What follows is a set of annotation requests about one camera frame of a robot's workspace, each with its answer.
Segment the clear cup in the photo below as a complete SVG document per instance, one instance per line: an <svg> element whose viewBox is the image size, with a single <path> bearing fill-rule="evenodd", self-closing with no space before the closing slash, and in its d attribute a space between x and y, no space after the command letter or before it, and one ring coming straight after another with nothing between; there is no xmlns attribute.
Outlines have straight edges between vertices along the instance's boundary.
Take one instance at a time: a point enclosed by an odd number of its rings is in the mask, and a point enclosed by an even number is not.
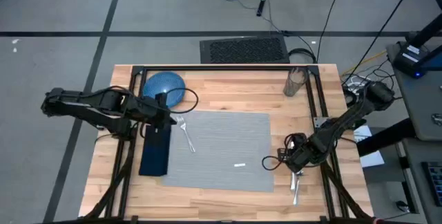
<svg viewBox="0 0 442 224"><path fill-rule="evenodd" d="M293 68L289 71L287 80L285 81L284 94L292 97L307 81L307 70L305 68Z"/></svg>

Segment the white paper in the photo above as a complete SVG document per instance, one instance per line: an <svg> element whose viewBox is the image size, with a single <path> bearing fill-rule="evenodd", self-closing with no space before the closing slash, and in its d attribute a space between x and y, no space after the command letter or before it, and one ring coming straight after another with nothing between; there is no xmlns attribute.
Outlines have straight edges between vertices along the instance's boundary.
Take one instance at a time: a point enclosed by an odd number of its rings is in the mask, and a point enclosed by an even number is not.
<svg viewBox="0 0 442 224"><path fill-rule="evenodd" d="M372 132L368 128L368 126L361 126L354 130L354 140L359 142L367 137L371 137ZM375 166L375 165L383 165L384 159L379 151L375 151L368 155L361 157L361 164L363 168Z"/></svg>

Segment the floor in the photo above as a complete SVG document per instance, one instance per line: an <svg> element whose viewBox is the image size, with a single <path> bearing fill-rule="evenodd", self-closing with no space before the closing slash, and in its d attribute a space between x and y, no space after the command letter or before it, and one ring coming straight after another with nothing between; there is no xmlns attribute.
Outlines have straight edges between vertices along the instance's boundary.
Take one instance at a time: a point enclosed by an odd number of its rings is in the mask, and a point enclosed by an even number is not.
<svg viewBox="0 0 442 224"><path fill-rule="evenodd" d="M248 6L258 1L241 0ZM275 26L315 41L316 52L332 0L270 1ZM336 0L320 63L337 64L340 72L355 64L397 2ZM78 214L97 131L72 118L44 116L39 107L45 92L103 88L114 64L197 64L200 40L270 30L252 10L225 0L0 0L0 7L0 219L9 224L43 221L59 168L68 164L62 162L66 145L76 146L58 208L52 210L55 220ZM434 0L404 0L368 56L439 13ZM285 40L288 48L305 47L297 37ZM440 44L442 37L430 42ZM293 56L291 62L309 61ZM391 66L385 70L391 72ZM402 101L396 101L367 119L371 126L388 127L406 117ZM372 202L380 206L385 187L373 188L369 185ZM380 217L397 214L374 209Z"/></svg>

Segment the wooden table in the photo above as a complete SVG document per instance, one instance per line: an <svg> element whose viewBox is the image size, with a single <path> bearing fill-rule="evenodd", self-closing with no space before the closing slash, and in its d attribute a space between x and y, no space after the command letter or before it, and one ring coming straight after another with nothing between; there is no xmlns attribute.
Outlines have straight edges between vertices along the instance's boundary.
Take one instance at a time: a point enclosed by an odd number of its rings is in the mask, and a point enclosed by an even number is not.
<svg viewBox="0 0 442 224"><path fill-rule="evenodd" d="M337 117L347 110L338 70L334 64L321 64L318 67L327 110L330 116ZM131 70L132 65L116 65L111 85L128 87ZM268 113L271 120L271 153L274 155L276 149L282 147L286 135L303 132L308 136L313 132L305 86L294 97L285 97L282 94L287 78L286 71L177 73L183 77L186 87L199 95L200 103L196 110ZM135 92L138 92L139 80L136 85ZM317 97L315 86L313 92ZM184 101L174 109L188 109L194 103L193 97L186 94ZM104 134L106 132L100 131L99 136ZM353 138L350 132L345 136ZM300 180L300 203L294 207L294 194L289 188L291 173L284 165L274 171L273 193L165 187L161 184L161 178L138 175L142 145L143 139L138 137L125 218L138 215L140 219L155 220L315 221L319 216L327 215L319 167L305 168L305 175ZM80 216L93 208L109 186L116 147L117 141L110 137L100 139L95 145ZM363 210L372 215L356 145L340 140L336 153L344 186ZM339 213L337 193L333 187L332 190L335 209ZM117 214L119 195L120 192L117 192L115 196L114 215Z"/></svg>

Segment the gray placemat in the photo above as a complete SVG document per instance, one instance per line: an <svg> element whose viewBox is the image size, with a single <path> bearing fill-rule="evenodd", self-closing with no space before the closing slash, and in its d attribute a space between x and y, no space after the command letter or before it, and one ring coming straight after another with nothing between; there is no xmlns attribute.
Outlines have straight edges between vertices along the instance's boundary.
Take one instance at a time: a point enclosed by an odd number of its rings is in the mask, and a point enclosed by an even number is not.
<svg viewBox="0 0 442 224"><path fill-rule="evenodd" d="M192 111L181 116L196 152L191 153L179 125L173 126L163 185L273 191L273 173L261 165L271 149L268 114Z"/></svg>

